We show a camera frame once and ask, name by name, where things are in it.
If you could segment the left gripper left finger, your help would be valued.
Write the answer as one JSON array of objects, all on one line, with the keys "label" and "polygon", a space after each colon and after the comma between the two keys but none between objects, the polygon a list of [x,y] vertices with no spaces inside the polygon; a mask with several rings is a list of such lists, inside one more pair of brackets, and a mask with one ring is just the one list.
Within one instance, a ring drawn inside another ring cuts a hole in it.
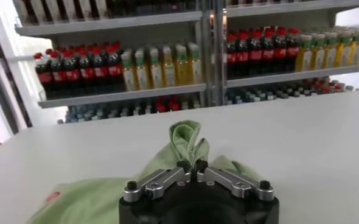
[{"label": "left gripper left finger", "polygon": [[139,181],[129,181],[123,189],[122,200],[126,203],[159,200],[174,184],[190,182],[192,173],[193,168],[187,161],[177,162],[172,169],[158,169]]}]

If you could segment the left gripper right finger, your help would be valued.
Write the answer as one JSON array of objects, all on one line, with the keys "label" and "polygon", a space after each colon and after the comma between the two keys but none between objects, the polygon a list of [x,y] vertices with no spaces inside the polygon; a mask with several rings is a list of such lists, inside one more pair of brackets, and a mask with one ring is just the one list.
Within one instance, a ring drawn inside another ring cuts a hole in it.
[{"label": "left gripper right finger", "polygon": [[218,169],[200,159],[194,168],[198,182],[218,183],[237,198],[246,200],[254,196],[260,201],[274,200],[274,189],[267,180],[257,181],[232,169]]}]

